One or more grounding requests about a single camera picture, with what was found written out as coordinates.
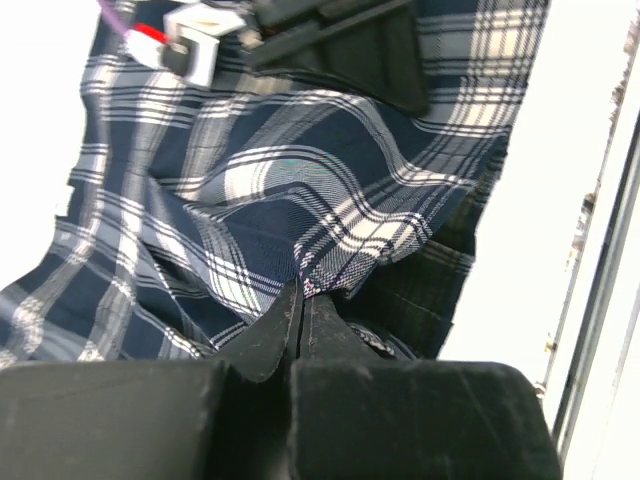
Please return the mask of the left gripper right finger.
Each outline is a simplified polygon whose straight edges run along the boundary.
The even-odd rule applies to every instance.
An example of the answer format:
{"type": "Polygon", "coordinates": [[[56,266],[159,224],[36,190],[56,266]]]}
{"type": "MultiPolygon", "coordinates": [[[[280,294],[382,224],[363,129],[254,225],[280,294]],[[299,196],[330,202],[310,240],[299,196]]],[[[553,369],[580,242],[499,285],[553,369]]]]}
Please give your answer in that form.
{"type": "Polygon", "coordinates": [[[297,302],[297,359],[379,363],[383,358],[338,315],[330,297],[297,302]]]}

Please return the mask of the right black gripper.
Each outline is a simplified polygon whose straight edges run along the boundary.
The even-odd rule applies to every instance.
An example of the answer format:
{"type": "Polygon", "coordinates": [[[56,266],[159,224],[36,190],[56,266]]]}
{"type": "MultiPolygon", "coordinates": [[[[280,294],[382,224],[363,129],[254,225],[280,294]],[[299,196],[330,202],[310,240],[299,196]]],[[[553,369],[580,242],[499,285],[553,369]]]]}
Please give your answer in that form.
{"type": "Polygon", "coordinates": [[[429,111],[412,1],[252,1],[249,20],[253,70],[308,75],[407,115],[429,111]]]}

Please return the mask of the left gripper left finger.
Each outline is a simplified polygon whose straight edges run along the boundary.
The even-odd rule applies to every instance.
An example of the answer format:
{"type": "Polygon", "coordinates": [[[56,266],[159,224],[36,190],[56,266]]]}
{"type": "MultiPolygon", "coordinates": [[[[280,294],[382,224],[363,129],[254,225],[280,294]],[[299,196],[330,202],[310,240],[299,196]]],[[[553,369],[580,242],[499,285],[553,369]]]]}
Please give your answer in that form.
{"type": "Polygon", "coordinates": [[[286,284],[269,310],[226,344],[219,356],[252,383],[271,378],[282,361],[297,357],[303,319],[303,291],[298,282],[286,284]]]}

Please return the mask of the navy plaid pleated skirt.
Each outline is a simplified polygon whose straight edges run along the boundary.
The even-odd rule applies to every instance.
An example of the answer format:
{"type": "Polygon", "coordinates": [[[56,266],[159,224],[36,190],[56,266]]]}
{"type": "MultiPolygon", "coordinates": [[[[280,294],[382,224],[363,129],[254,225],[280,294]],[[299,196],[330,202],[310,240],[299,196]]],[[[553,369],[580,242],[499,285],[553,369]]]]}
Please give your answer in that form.
{"type": "Polygon", "coordinates": [[[99,24],[68,211],[1,294],[1,363],[204,358],[299,280],[394,356],[435,357],[475,260],[546,1],[420,1],[431,107],[411,118],[309,76],[211,91],[138,64],[99,24]]]}

